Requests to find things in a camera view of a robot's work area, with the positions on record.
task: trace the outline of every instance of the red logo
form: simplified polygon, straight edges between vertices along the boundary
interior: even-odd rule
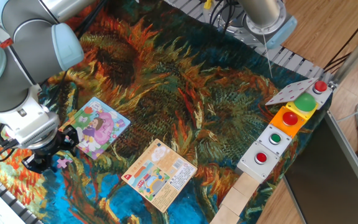
[[[132,175],[130,175],[130,174],[127,174],[127,175],[124,176],[124,178],[127,179],[127,180],[129,180],[131,177],[132,177]]]

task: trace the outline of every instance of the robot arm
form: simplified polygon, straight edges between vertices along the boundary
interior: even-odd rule
[[[0,123],[16,147],[36,150],[56,141],[59,118],[38,103],[38,83],[83,60],[75,33],[61,22],[93,2],[0,0],[2,26],[14,42],[0,48]]]

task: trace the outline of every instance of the wooden block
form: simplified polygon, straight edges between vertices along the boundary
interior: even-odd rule
[[[252,197],[256,189],[259,187],[259,182],[252,178],[247,173],[241,174],[240,178],[234,184],[233,188],[238,190],[242,195],[244,195],[247,201]]]
[[[210,224],[237,224],[239,221],[239,216],[236,215],[233,211],[227,208],[224,205],[221,205],[221,208],[212,219]]]
[[[296,113],[297,115],[301,116],[301,118],[305,119],[306,121],[308,121],[310,118],[311,118],[311,115],[314,114],[314,112],[317,110],[317,107],[318,107],[318,104],[316,104],[316,107],[310,111],[310,112],[305,112],[305,111],[302,111],[302,110],[299,110],[293,101],[291,102],[288,102],[286,105],[285,105],[286,108],[288,108],[289,110],[293,111],[294,113]]]
[[[221,207],[224,205],[232,212],[234,212],[237,216],[240,216],[243,209],[246,207],[248,203],[248,197],[240,193],[240,191],[236,190],[232,187],[221,204]]]
[[[302,126],[306,123],[306,120],[295,113],[296,117],[298,118],[298,122],[294,125],[287,125],[283,121],[283,115],[287,112],[291,112],[291,110],[286,108],[285,106],[281,107],[281,109],[277,112],[276,116],[274,116],[270,124],[280,129],[285,134],[289,135],[291,138],[294,138],[299,129],[301,129]]]

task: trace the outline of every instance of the cartoon girl illustration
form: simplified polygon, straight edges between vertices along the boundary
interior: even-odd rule
[[[81,145],[85,152],[94,152],[111,139],[114,129],[114,121],[111,114],[98,111],[98,115],[89,125],[82,130],[77,127],[78,138],[81,139]]]
[[[86,140],[86,143],[93,142],[94,141],[94,135],[96,131],[99,131],[102,127],[104,121],[101,118],[95,118],[92,120],[88,127],[86,127],[82,133],[83,133],[83,139],[82,141]]]

